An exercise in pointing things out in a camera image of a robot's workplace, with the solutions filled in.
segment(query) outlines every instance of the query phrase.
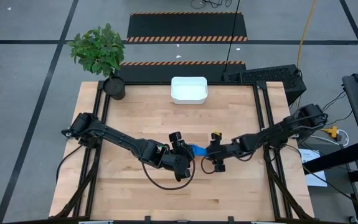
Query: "butcher block tabletop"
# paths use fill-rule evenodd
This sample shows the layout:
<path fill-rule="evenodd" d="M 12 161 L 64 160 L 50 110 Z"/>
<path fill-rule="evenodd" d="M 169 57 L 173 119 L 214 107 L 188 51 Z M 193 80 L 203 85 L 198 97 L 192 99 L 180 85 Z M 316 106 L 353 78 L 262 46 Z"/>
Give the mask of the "butcher block tabletop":
<path fill-rule="evenodd" d="M 97 82 L 83 82 L 73 119 L 79 113 L 93 111 Z M 282 83 L 267 83 L 274 122 L 290 114 Z M 104 102 L 100 100 L 98 117 Z M 265 125 L 263 93 L 260 91 Z M 111 99 L 106 124 L 134 138 L 154 139 L 169 143 L 168 134 L 180 131 L 186 143 L 207 147 L 210 134 L 222 133 L 222 144 L 236 136 L 260 131 L 252 86 L 208 86 L 203 105 L 175 105 L 169 85 L 128 85 L 123 100 Z M 289 145 L 297 147 L 296 141 Z M 65 154 L 78 146 L 69 140 Z M 50 215 L 55 215 L 69 201 L 78 187 L 85 150 L 81 149 L 61 167 Z M 313 216 L 299 154 L 293 149 L 281 150 L 288 190 L 304 210 Z M 194 180 L 181 190 L 161 190 L 144 174 L 140 161 L 128 150 L 103 141 L 93 200 L 92 220 L 193 220 L 273 221 L 273 207 L 266 173 L 263 150 L 258 149 L 248 162 L 226 159 L 226 172 L 207 175 L 200 168 L 201 157 L 195 159 Z M 206 170 L 213 170 L 210 161 Z M 160 185 L 177 187 L 174 173 L 146 166 L 150 176 Z M 83 194 L 80 215 L 85 213 L 87 190 Z M 277 190 L 281 216 L 285 216 L 282 194 Z"/>

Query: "white container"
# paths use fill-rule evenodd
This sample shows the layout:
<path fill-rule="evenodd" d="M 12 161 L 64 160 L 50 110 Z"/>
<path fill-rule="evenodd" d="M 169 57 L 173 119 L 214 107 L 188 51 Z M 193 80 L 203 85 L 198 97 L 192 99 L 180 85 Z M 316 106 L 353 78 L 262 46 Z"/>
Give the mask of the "white container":
<path fill-rule="evenodd" d="M 205 77 L 173 77 L 171 96 L 175 104 L 203 104 L 208 96 Z"/>

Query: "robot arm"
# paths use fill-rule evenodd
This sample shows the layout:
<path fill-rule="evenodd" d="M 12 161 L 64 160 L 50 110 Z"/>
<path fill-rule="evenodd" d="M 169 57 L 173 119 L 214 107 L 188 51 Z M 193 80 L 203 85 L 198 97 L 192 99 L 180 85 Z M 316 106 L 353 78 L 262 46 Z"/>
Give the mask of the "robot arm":
<path fill-rule="evenodd" d="M 321 129 L 327 122 L 327 115 L 318 105 L 307 105 L 295 114 L 284 118 L 283 121 L 255 134 L 244 134 L 232 139 L 231 144 L 220 144 L 222 133 L 212 133 L 210 146 L 202 149 L 197 156 L 204 156 L 215 165 L 216 172 L 225 172 L 224 159 L 236 157 L 241 159 L 252 155 L 264 144 L 274 148 L 282 148 L 288 138 L 298 134 L 300 139 L 307 138 L 315 130 Z M 91 113 L 80 113 L 69 129 L 62 134 L 68 138 L 79 140 L 79 144 L 93 148 L 97 147 L 100 139 L 105 139 L 117 146 L 129 150 L 141 162 L 155 167 L 171 170 L 177 181 L 190 177 L 190 162 L 194 159 L 197 146 L 187 145 L 181 139 L 180 132 L 169 135 L 173 149 L 152 139 L 135 139 L 115 130 Z"/>
<path fill-rule="evenodd" d="M 206 159 L 215 165 L 215 172 L 225 172 L 223 160 L 226 158 L 241 159 L 251 156 L 256 149 L 265 144 L 281 149 L 288 142 L 289 137 L 297 134 L 299 139 L 306 139 L 326 123 L 327 114 L 324 114 L 318 105 L 310 104 L 259 133 L 233 138 L 231 144 L 221 145 L 222 133 L 212 133 L 212 141 L 206 148 Z"/>
<path fill-rule="evenodd" d="M 117 146 L 129 150 L 132 155 L 154 168 L 164 168 L 174 172 L 176 180 L 190 177 L 188 167 L 194 158 L 192 149 L 181 139 L 180 133 L 172 133 L 169 145 L 152 139 L 135 139 L 116 129 L 113 129 L 97 119 L 94 114 L 80 113 L 69 129 L 61 131 L 68 138 L 79 140 L 79 144 L 94 148 L 105 139 Z"/>

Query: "hazard stripe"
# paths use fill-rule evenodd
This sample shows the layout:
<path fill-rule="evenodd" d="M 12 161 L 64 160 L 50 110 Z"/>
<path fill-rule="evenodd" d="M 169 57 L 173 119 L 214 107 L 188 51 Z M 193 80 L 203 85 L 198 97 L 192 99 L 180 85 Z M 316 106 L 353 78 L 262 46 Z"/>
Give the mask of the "hazard stripe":
<path fill-rule="evenodd" d="M 242 64 L 245 65 L 243 61 L 228 61 L 228 64 Z M 226 64 L 226 61 L 177 61 L 177 62 L 121 62 L 121 66 L 137 66 L 137 65 L 222 65 Z"/>
<path fill-rule="evenodd" d="M 127 42 L 234 42 L 247 41 L 245 36 L 174 36 L 174 37 L 128 37 Z"/>
<path fill-rule="evenodd" d="M 162 15 L 162 14 L 235 14 L 235 12 L 134 12 L 130 16 L 135 15 Z"/>

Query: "blue object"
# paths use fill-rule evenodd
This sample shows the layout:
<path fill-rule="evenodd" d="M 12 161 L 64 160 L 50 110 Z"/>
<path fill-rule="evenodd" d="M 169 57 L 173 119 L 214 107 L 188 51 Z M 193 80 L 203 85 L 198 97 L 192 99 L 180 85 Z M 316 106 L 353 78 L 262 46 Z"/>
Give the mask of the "blue object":
<path fill-rule="evenodd" d="M 206 149 L 197 145 L 190 144 L 194 156 L 206 156 Z"/>

